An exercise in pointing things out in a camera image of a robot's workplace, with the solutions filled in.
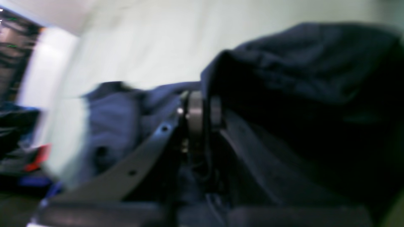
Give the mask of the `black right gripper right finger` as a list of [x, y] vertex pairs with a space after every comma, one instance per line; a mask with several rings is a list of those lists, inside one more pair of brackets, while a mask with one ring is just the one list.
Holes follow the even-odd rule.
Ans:
[[212, 161], [224, 177], [228, 227], [372, 227], [368, 210], [332, 184], [338, 175], [281, 139], [207, 100]]

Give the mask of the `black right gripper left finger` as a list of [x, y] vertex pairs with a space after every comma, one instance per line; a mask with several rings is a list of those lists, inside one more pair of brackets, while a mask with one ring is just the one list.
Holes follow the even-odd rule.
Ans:
[[33, 227], [177, 227], [177, 175], [200, 150], [204, 102], [182, 93], [176, 109], [122, 161], [80, 187], [43, 200]]

